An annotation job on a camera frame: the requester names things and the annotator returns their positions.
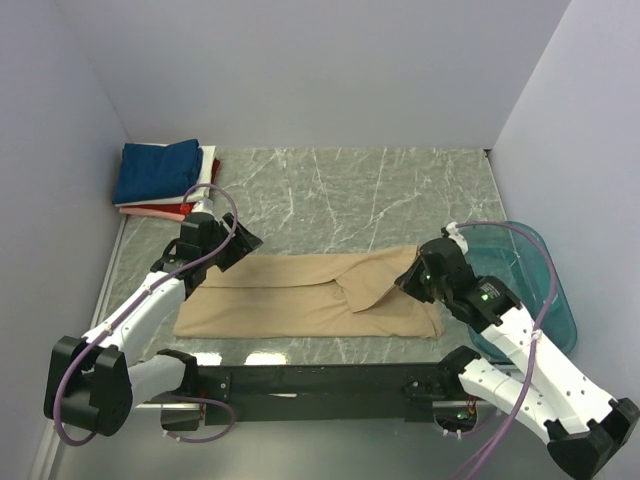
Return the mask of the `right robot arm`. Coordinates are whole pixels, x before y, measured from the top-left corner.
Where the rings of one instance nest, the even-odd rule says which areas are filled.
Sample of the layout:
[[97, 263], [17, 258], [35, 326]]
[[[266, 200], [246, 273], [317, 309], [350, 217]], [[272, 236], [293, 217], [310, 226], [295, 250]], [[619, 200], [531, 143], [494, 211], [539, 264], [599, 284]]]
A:
[[521, 300], [494, 276], [478, 276], [450, 238], [419, 247], [399, 289], [421, 302], [441, 302], [497, 347], [523, 373], [517, 379], [460, 347], [442, 361], [439, 387], [460, 399], [490, 402], [533, 432], [573, 479], [592, 479], [623, 447], [639, 421], [629, 398], [614, 398], [584, 375], [541, 331]]

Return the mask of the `beige t shirt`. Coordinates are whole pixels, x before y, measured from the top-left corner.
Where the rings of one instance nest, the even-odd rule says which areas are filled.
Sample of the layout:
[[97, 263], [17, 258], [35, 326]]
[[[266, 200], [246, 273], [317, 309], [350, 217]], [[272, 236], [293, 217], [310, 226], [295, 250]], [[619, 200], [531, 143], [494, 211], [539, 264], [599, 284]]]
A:
[[443, 334], [438, 309], [399, 290], [414, 245], [372, 253], [249, 255], [179, 309], [180, 338], [418, 337]]

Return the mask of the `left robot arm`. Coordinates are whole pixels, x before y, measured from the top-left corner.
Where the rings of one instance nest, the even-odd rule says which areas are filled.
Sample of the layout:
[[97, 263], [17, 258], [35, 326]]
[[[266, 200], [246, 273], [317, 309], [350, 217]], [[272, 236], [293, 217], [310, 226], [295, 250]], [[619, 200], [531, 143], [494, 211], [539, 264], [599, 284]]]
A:
[[110, 317], [83, 336], [62, 337], [53, 347], [44, 415], [55, 427], [71, 425], [90, 436], [111, 436], [137, 405], [159, 395], [179, 402], [200, 388], [196, 358], [171, 349], [150, 360], [139, 355], [160, 323], [206, 279], [224, 272], [262, 245], [233, 214], [217, 220], [192, 213], [181, 223], [142, 285]]

